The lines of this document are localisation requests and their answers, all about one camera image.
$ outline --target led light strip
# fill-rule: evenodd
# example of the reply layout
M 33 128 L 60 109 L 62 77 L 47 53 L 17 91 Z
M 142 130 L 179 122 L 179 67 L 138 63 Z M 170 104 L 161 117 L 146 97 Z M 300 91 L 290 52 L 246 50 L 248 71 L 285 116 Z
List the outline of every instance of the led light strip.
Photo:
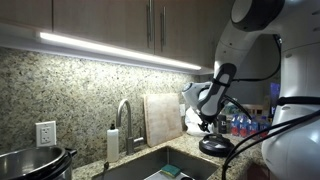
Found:
M 187 68 L 187 69 L 193 69 L 193 70 L 201 69 L 200 66 L 183 63 L 176 60 L 163 58 L 160 56 L 149 55 L 149 54 L 139 53 L 135 51 L 120 49 L 112 46 L 91 43 L 83 40 L 78 40 L 78 39 L 50 34 L 50 33 L 40 32 L 40 37 L 42 39 L 53 41 L 53 42 L 58 42 L 66 45 L 72 45 L 72 46 L 77 46 L 85 49 L 100 51 L 103 53 L 107 53 L 108 55 L 120 56 L 120 57 L 129 58 L 129 59 L 134 58 L 134 59 L 143 60 L 143 61 L 151 62 L 155 64 L 163 64 L 163 65 Z

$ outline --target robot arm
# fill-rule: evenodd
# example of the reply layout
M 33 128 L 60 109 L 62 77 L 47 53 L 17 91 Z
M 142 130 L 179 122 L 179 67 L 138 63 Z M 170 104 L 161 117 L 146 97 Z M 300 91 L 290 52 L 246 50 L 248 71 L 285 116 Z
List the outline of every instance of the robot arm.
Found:
M 220 113 L 221 101 L 230 87 L 237 67 L 260 34 L 261 32 L 238 30 L 229 22 L 217 46 L 213 81 L 188 83 L 184 87 L 182 91 L 184 98 L 203 121 L 201 130 L 207 131 L 207 125 L 211 124 Z
M 232 22 L 217 47 L 214 80 L 189 84 L 182 93 L 203 122 L 211 123 L 219 114 L 236 68 L 260 34 L 282 39 L 280 97 L 320 97 L 319 7 L 319 0 L 235 0 Z M 315 104 L 278 106 L 273 125 L 317 110 Z M 263 159 L 278 179 L 319 179 L 319 127 L 320 118 L 315 117 L 263 142 Z

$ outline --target granite backsplash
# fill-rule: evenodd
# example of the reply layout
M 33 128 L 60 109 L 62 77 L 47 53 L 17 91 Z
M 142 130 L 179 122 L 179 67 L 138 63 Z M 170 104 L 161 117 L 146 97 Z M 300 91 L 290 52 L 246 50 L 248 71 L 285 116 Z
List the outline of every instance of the granite backsplash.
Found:
M 180 94 L 187 82 L 199 76 L 0 48 L 0 154 L 35 147 L 35 123 L 56 121 L 57 145 L 78 151 L 73 166 L 89 164 L 106 157 L 106 131 L 122 99 L 131 104 L 138 137 L 145 129 L 143 96 Z

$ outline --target stainless steel faucet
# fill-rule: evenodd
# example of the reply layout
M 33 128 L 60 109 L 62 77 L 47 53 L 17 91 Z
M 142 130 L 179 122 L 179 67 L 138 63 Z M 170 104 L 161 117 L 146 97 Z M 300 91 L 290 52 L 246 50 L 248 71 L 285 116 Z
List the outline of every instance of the stainless steel faucet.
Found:
M 122 113 L 122 108 L 124 104 L 126 104 L 127 111 L 128 111 L 128 136 L 126 139 L 126 149 L 127 149 L 127 155 L 131 155 L 134 153 L 134 147 L 137 146 L 140 142 L 143 142 L 144 138 L 139 137 L 137 139 L 133 139 L 132 137 L 131 108 L 130 108 L 130 103 L 127 99 L 123 99 L 119 104 L 117 118 L 116 118 L 116 126 L 117 127 L 121 126 L 121 113 Z

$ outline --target cutting board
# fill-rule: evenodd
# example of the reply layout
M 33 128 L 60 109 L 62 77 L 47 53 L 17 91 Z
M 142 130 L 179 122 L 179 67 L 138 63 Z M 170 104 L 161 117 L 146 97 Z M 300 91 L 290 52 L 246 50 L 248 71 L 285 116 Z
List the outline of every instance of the cutting board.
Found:
M 182 135 L 178 94 L 149 94 L 144 97 L 147 144 L 150 147 Z

